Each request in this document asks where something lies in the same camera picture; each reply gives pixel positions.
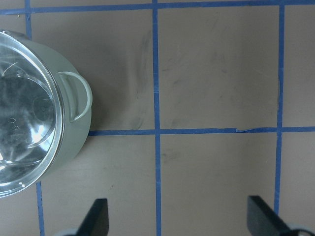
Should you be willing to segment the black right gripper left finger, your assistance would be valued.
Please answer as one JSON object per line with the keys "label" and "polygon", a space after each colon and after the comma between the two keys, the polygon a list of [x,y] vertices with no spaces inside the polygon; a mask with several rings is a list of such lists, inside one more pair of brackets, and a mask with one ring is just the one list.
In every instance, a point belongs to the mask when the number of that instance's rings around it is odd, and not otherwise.
{"label": "black right gripper left finger", "polygon": [[107,236],[109,233],[108,201],[96,199],[78,228],[77,236]]}

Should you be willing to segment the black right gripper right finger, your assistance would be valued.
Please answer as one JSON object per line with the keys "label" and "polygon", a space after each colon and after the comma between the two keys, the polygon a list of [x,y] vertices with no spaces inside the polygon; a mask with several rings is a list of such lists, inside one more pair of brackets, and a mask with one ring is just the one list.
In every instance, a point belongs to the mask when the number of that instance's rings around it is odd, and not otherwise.
{"label": "black right gripper right finger", "polygon": [[260,196],[248,196],[247,228],[252,236],[289,236],[291,232]]}

